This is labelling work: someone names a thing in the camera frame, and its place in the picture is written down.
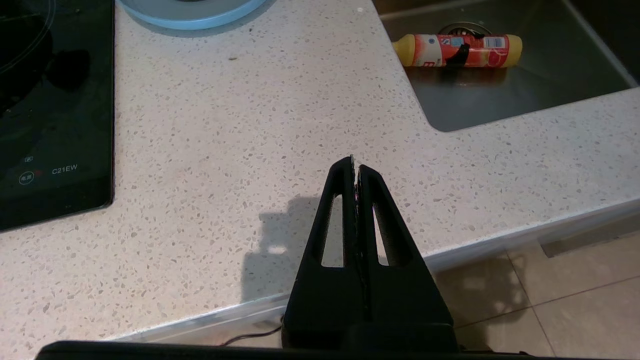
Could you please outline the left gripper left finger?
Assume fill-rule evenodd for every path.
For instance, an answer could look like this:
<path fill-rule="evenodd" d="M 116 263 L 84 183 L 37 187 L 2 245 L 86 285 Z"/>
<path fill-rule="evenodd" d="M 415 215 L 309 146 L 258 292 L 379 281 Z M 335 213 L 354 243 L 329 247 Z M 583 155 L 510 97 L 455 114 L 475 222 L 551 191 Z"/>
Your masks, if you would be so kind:
<path fill-rule="evenodd" d="M 337 197 L 342 210 L 342 266 L 322 264 L 330 216 Z M 285 349 L 334 350 L 353 326 L 366 321 L 368 305 L 367 248 L 361 234 L 354 158 L 330 166 L 307 244 L 282 319 Z"/>

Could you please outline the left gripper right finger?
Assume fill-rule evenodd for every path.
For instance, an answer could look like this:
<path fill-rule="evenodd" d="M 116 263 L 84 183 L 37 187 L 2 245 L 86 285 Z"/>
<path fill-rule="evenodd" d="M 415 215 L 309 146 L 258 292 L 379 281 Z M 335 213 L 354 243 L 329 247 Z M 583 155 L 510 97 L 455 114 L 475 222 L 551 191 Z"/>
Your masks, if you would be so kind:
<path fill-rule="evenodd" d="M 453 317 L 382 176 L 361 165 L 358 246 L 366 322 L 379 350 L 456 351 Z"/>

